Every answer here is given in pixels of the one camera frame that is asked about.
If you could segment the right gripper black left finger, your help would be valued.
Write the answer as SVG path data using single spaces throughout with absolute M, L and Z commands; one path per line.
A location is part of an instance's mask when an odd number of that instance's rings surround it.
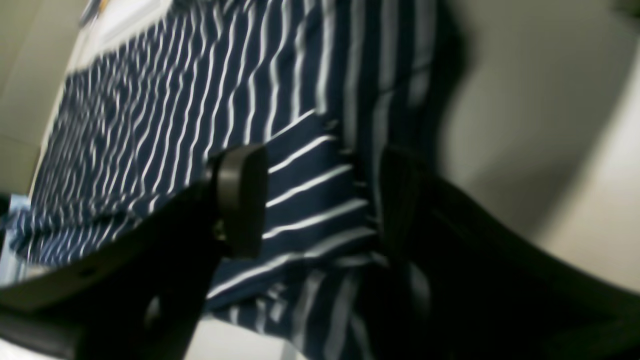
M 210 158 L 203 178 L 114 243 L 1 290 L 3 360 L 182 360 L 215 271 L 261 250 L 268 153 Z

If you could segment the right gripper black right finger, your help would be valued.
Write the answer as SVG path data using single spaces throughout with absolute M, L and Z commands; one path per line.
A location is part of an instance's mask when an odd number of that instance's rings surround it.
M 639 294 L 550 255 L 396 146 L 378 176 L 382 244 L 420 360 L 637 360 Z

